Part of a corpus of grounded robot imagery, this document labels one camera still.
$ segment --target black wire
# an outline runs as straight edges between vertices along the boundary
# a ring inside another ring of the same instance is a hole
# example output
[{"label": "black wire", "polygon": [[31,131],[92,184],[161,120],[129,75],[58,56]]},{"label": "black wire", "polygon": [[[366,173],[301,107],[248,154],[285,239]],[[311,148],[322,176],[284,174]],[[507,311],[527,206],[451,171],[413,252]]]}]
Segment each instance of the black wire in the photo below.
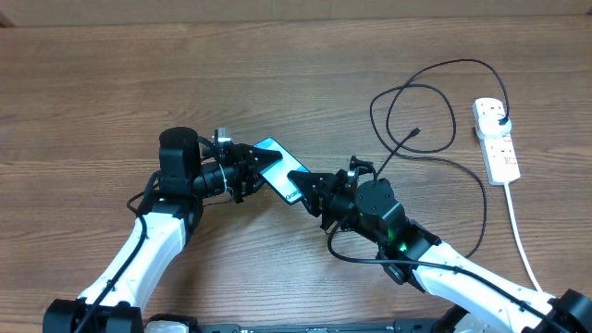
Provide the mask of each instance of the black wire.
[{"label": "black wire", "polygon": [[420,266],[420,265],[422,265],[422,266],[427,266],[427,267],[432,267],[432,268],[446,269],[446,270],[453,271],[455,273],[461,273],[461,274],[464,274],[464,275],[466,275],[468,277],[474,278],[477,281],[483,283],[484,285],[490,287],[495,292],[499,293],[503,297],[505,297],[508,300],[510,300],[510,302],[513,302],[513,303],[517,304],[522,309],[525,309],[529,313],[531,313],[531,314],[533,314],[533,315],[541,318],[541,320],[544,321],[546,324],[553,326],[555,329],[558,329],[560,332],[569,333],[569,330],[567,330],[566,328],[562,327],[561,325],[559,325],[558,323],[556,323],[554,320],[552,320],[551,318],[547,317],[545,314],[542,314],[537,309],[535,309],[532,306],[530,306],[528,302],[519,300],[517,297],[513,296],[512,294],[510,294],[506,290],[503,290],[502,288],[496,286],[492,282],[489,282],[484,277],[480,277],[479,275],[477,275],[476,273],[471,272],[470,270],[466,270],[466,269],[463,269],[463,268],[458,267],[458,266],[434,264],[434,263],[420,262],[420,261],[411,261],[411,260],[350,258],[348,256],[341,255],[341,254],[335,252],[335,250],[333,250],[333,245],[332,245],[333,237],[335,236],[337,229],[343,223],[345,223],[345,221],[347,220],[347,218],[348,217],[344,217],[343,219],[341,219],[340,222],[338,224],[336,224],[335,227],[333,227],[333,229],[331,229],[331,232],[329,233],[329,237],[327,238],[327,247],[329,249],[329,252],[331,254],[333,254],[336,258],[338,258],[340,260],[343,260],[345,262],[355,263],[355,264],[387,264],[387,265],[409,265],[409,266]]},{"label": "black wire", "polygon": [[378,180],[378,174],[376,173],[376,169],[374,168],[372,163],[368,165],[368,168],[370,169],[370,171],[372,171],[372,177],[374,177],[374,180]]},{"label": "black wire", "polygon": [[401,143],[399,143],[399,144],[397,145],[397,148],[395,148],[395,149],[392,151],[392,153],[390,153],[390,155],[387,157],[387,159],[386,159],[386,160],[385,160],[385,162],[382,164],[382,166],[380,166],[380,169],[379,169],[379,170],[378,170],[378,172],[376,173],[376,177],[375,177],[375,179],[376,179],[378,176],[380,176],[380,173],[381,173],[381,172],[382,172],[382,170],[383,170],[383,169],[384,169],[384,168],[387,166],[387,164],[389,163],[389,161],[390,161],[390,159],[392,158],[392,156],[394,156],[394,155],[395,155],[395,154],[396,154],[396,153],[399,151],[399,149],[400,149],[400,148],[403,146],[403,144],[404,144],[404,143],[406,143],[406,142],[407,142],[407,140],[409,140],[409,139],[411,139],[412,137],[414,137],[415,135],[417,135],[417,134],[413,133],[415,130],[420,130],[420,128],[414,129],[414,130],[412,130],[411,132],[409,132],[409,134],[407,134],[407,136],[405,137],[405,139],[403,139],[403,140],[401,141]]},{"label": "black wire", "polygon": [[123,265],[121,265],[121,267],[115,273],[115,275],[107,281],[105,288],[99,294],[99,297],[97,297],[96,300],[92,303],[91,307],[89,308],[87,313],[84,315],[84,317],[80,321],[80,323],[79,323],[78,327],[76,328],[76,330],[74,331],[74,333],[83,332],[83,330],[86,327],[86,325],[88,324],[89,320],[91,318],[94,318],[94,312],[96,312],[99,305],[101,304],[101,302],[103,301],[105,296],[109,293],[109,291],[111,291],[115,287],[116,283],[119,281],[119,278],[121,278],[123,273],[126,271],[128,266],[131,264],[131,262],[133,261],[133,259],[136,256],[136,254],[138,254],[138,252],[140,251],[140,248],[142,247],[144,241],[146,240],[147,230],[148,230],[148,228],[146,227],[146,220],[144,219],[143,215],[135,207],[133,207],[131,205],[131,203],[133,203],[135,200],[142,197],[144,194],[147,194],[149,191],[156,188],[158,185],[154,184],[154,182],[156,181],[157,177],[158,177],[158,172],[154,172],[153,175],[150,177],[150,180],[148,180],[148,184],[146,184],[144,191],[129,198],[129,200],[127,202],[127,207],[130,209],[130,211],[132,211],[136,215],[136,217],[138,217],[140,219],[140,222],[142,223],[142,233],[140,234],[140,239],[138,240],[136,247],[129,254],[128,259],[126,259],[126,261],[123,263]]},{"label": "black wire", "polygon": [[[483,185],[483,181],[481,181],[481,179],[476,175],[475,172],[471,171],[469,168],[467,168],[466,166],[463,166],[459,163],[444,159],[444,158],[439,158],[439,157],[425,157],[425,156],[409,156],[409,155],[404,155],[404,154],[398,154],[397,151],[399,149],[405,149],[408,150],[410,152],[414,152],[414,153],[419,153],[419,154],[432,154],[432,153],[438,153],[441,152],[447,148],[449,148],[453,143],[454,143],[454,139],[456,137],[456,118],[454,116],[454,110],[452,109],[452,105],[450,104],[449,99],[446,97],[446,95],[441,92],[438,88],[427,85],[427,84],[422,84],[422,83],[411,83],[413,80],[415,80],[417,78],[418,75],[420,75],[421,73],[425,72],[426,70],[429,70],[431,68],[435,68],[438,66],[443,66],[443,65],[447,65],[447,64],[451,64],[451,63],[455,63],[455,62],[462,62],[462,61],[472,61],[472,62],[476,62],[479,64],[484,65],[485,67],[489,68],[494,75],[496,76],[496,78],[498,78],[499,84],[501,86],[501,89],[503,90],[504,96],[506,98],[506,117],[509,115],[509,108],[510,108],[510,102],[508,100],[508,94],[506,92],[506,87],[503,84],[503,81],[501,80],[500,75],[498,74],[498,72],[495,71],[495,69],[493,69],[490,65],[484,63],[483,61],[480,60],[473,60],[473,59],[458,59],[458,60],[451,60],[451,61],[446,61],[443,63],[439,63],[433,66],[430,66],[428,68],[424,68],[420,71],[418,71],[417,73],[415,73],[413,76],[411,76],[410,79],[407,80],[407,82],[405,84],[403,84],[402,86],[399,87],[395,87],[392,89],[389,89],[387,91],[381,92],[380,94],[378,94],[370,103],[370,122],[372,123],[372,127],[374,129],[374,132],[376,134],[376,137],[378,138],[378,140],[382,143],[382,145],[390,152],[390,155],[388,156],[388,158],[385,160],[385,162],[383,163],[383,165],[380,167],[380,169],[378,170],[377,174],[379,175],[382,170],[385,168],[385,166],[387,165],[387,163],[390,161],[390,159],[392,158],[392,156],[396,155],[400,158],[404,158],[404,159],[410,159],[410,160],[422,160],[422,161],[434,161],[434,162],[442,162],[442,163],[446,163],[446,164],[450,164],[452,166],[458,167],[460,170],[462,170],[463,172],[465,172],[466,174],[470,175],[471,177],[473,177],[475,179],[475,181],[479,184],[479,187],[481,188],[481,192],[483,194],[483,224],[481,227],[481,233],[479,235],[479,239],[477,240],[477,243],[475,245],[475,247],[473,248],[473,250],[471,250],[468,254],[466,254],[464,257],[465,258],[470,258],[478,249],[479,246],[481,245],[481,243],[483,242],[483,239],[485,237],[485,230],[487,227],[487,195],[486,195],[486,190],[485,190],[485,186]],[[410,148],[405,144],[405,142],[407,142],[407,140],[411,139],[411,133],[405,137],[405,139],[403,139],[401,142],[398,142],[391,134],[390,129],[389,129],[389,117],[390,117],[390,113],[392,111],[392,108],[395,104],[395,102],[397,101],[397,98],[399,97],[399,95],[401,94],[401,92],[406,89],[406,88],[427,88],[430,89],[436,93],[438,93],[442,99],[444,99],[444,102],[446,103],[446,106],[448,107],[449,111],[450,111],[450,119],[452,120],[452,136],[450,137],[450,140],[448,143],[446,143],[443,147],[437,148],[437,149],[433,149],[433,150],[417,150],[417,149],[413,149]],[[397,92],[396,96],[393,98],[392,103],[390,104],[390,107],[388,109],[388,115],[387,115],[387,121],[386,121],[386,125],[387,125],[387,132],[389,137],[397,144],[397,147],[395,149],[391,148],[380,136],[380,133],[378,132],[378,128],[376,127],[376,123],[374,121],[374,115],[373,115],[373,106],[374,103],[382,96],[386,95],[387,93],[392,93],[392,92]]]},{"label": "black wire", "polygon": [[232,197],[232,195],[230,195],[230,198],[228,200],[225,200],[223,202],[217,202],[217,203],[206,203],[203,205],[203,208],[205,208],[207,206],[215,205],[215,204],[229,204],[229,203],[232,203],[233,200],[234,200],[234,198]]},{"label": "black wire", "polygon": [[[405,88],[410,86],[410,83],[415,80],[415,78],[417,78],[420,74],[422,74],[423,72],[430,70],[431,68],[436,68],[436,67],[440,67],[440,66],[444,66],[444,65],[448,65],[448,64],[453,64],[453,63],[458,63],[458,62],[476,62],[477,64],[481,64],[483,66],[485,66],[486,68],[488,68],[489,70],[491,70],[491,72],[493,73],[493,75],[496,76],[496,79],[498,79],[499,82],[499,86],[501,87],[501,89],[503,90],[503,96],[506,99],[506,117],[504,117],[503,119],[501,119],[499,121],[500,124],[505,124],[509,117],[510,117],[510,100],[508,98],[508,92],[506,91],[506,86],[503,84],[503,80],[501,80],[500,74],[498,74],[498,72],[490,65],[488,65],[487,63],[481,61],[481,60],[476,60],[476,59],[456,59],[456,60],[450,60],[450,61],[444,61],[441,63],[438,63],[436,65],[432,65],[429,67],[426,67],[420,71],[418,71],[417,73],[413,74],[413,76],[411,76],[407,82],[405,82],[405,84],[403,84],[401,86],[401,88],[399,89],[399,92],[397,92],[397,94],[395,95],[395,97],[392,99],[392,102],[390,103],[390,107],[388,108],[388,112],[387,112],[387,134],[389,135],[389,137],[393,140],[393,142],[395,142],[396,144],[399,144],[399,142],[397,141],[397,139],[395,139],[395,137],[392,135],[392,133],[390,132],[390,127],[389,127],[389,120],[390,120],[390,113],[392,112],[392,108],[395,105],[395,102],[397,102],[397,99],[399,98],[399,96],[401,95],[401,93],[403,92],[403,90],[405,90]],[[450,147],[450,145],[454,142],[454,137],[456,136],[456,122],[454,121],[454,115],[452,115],[452,126],[453,126],[453,132],[452,132],[452,137],[450,138],[450,141],[448,142],[448,144],[446,144],[445,146],[438,148],[438,149],[433,149],[433,150],[420,150],[420,149],[414,149],[414,148],[410,148],[407,147],[405,145],[402,146],[403,149],[413,152],[413,153],[417,153],[417,154],[432,154],[432,153],[437,153],[437,152],[441,152],[443,150],[445,150],[446,148]]]}]

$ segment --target phone screen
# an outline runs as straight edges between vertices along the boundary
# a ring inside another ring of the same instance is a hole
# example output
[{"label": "phone screen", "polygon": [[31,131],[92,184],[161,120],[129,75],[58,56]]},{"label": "phone screen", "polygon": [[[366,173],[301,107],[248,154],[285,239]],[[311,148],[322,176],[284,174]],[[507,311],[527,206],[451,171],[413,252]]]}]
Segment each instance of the phone screen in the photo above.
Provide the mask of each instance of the phone screen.
[{"label": "phone screen", "polygon": [[294,156],[292,156],[284,147],[279,145],[273,138],[267,138],[255,145],[257,148],[268,149],[280,152],[282,160],[272,166],[268,166],[261,172],[261,175],[267,181],[279,196],[284,198],[287,204],[296,204],[302,198],[302,194],[294,184],[288,179],[288,173],[292,170],[310,172]]}]

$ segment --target white power strip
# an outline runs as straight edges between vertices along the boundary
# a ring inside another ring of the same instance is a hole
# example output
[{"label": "white power strip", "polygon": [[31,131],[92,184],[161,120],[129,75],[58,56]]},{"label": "white power strip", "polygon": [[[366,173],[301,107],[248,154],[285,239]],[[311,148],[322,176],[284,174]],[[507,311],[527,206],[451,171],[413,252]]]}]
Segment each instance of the white power strip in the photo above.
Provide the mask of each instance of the white power strip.
[{"label": "white power strip", "polygon": [[475,116],[475,131],[481,143],[481,152],[487,171],[487,178],[491,185],[503,185],[508,202],[508,211],[512,223],[512,231],[516,239],[518,252],[524,262],[526,272],[538,291],[542,291],[533,274],[524,248],[518,235],[516,217],[510,193],[510,183],[520,178],[520,169],[516,152],[510,136],[512,123],[510,120],[505,125],[500,125],[499,119],[505,116],[503,103],[495,98],[479,98],[473,103]]}]

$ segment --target wood grain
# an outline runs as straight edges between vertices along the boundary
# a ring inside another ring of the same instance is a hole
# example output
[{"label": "wood grain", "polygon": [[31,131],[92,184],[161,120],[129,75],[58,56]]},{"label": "wood grain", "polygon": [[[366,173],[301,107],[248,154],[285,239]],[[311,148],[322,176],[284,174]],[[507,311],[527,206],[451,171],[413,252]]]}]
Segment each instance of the wood grain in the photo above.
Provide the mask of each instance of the wood grain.
[{"label": "wood grain", "polygon": [[592,0],[0,0],[17,27],[584,15]]},{"label": "wood grain", "polygon": [[[592,294],[592,19],[441,18],[0,30],[0,330],[40,331],[54,298],[73,299],[130,233],[126,200],[158,168],[158,135],[188,126],[236,142],[272,136],[313,171],[352,154],[377,163],[368,105],[416,70],[459,57],[493,65],[512,103],[523,178],[516,215],[541,286]],[[501,97],[491,73],[457,64],[418,80],[456,110],[455,143],[440,156],[486,178],[471,103]],[[389,101],[376,107],[379,127]],[[451,135],[440,98],[406,92],[398,137],[436,148]],[[481,229],[478,186],[461,171],[395,160],[384,173],[409,216],[455,246]],[[487,186],[485,241],[475,262],[530,286],[503,190]],[[268,188],[245,204],[206,208],[144,314],[204,323],[312,324],[438,317],[448,302],[397,286],[380,267],[327,252],[320,222]],[[339,235],[339,251],[372,244]]]}]

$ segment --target electrical socket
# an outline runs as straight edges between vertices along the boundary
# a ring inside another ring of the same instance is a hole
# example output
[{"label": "electrical socket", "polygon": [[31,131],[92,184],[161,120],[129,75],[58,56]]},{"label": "electrical socket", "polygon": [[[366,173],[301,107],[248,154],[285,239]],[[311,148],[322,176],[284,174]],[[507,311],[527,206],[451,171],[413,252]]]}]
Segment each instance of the electrical socket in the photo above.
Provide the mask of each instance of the electrical socket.
[{"label": "electrical socket", "polygon": [[475,130],[479,139],[497,137],[510,134],[512,121],[508,119],[504,125],[500,125],[500,119],[506,117],[503,103],[490,97],[477,99],[473,103],[473,115],[475,116]]},{"label": "electrical socket", "polygon": [[520,178],[520,168],[510,134],[479,140],[491,185],[503,185]]}]

